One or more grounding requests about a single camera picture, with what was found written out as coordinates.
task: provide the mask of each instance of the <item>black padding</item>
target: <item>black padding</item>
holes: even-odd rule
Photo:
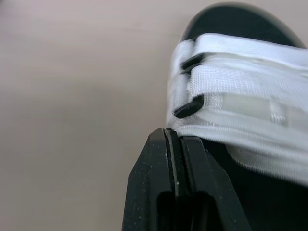
[[[187,26],[182,40],[196,39],[205,33],[218,33],[281,45],[305,45],[276,17],[245,4],[224,3],[205,8]]]

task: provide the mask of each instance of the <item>white fabric liner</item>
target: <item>white fabric liner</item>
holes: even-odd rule
[[[204,54],[191,76],[181,63]],[[173,112],[203,94],[203,108]],[[167,127],[228,145],[246,168],[308,186],[308,51],[220,34],[183,41],[171,59]]]

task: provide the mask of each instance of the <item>white velcro strap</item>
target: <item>white velcro strap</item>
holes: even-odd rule
[[[272,76],[206,64],[195,67],[190,79],[190,99],[207,93],[256,96],[308,112],[308,81],[279,73]]]
[[[308,52],[306,49],[221,34],[199,36],[196,40],[193,56],[201,53],[235,54],[273,61],[296,69],[308,68]]]

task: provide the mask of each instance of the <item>floor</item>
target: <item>floor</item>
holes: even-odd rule
[[[215,2],[0,2],[1,230],[121,230],[130,170],[165,124],[172,51]],[[306,1],[248,2],[307,44]]]

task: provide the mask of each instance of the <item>black plastic buckle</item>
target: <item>black plastic buckle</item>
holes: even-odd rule
[[[191,74],[192,69],[199,66],[204,58],[203,54],[195,55],[194,57],[186,60],[182,63],[182,74]],[[186,118],[197,111],[199,111],[204,105],[204,95],[198,95],[193,100],[182,107],[179,107],[174,111],[174,116],[179,119]]]
[[[251,231],[224,169],[198,137],[149,135],[128,179],[122,231]]]

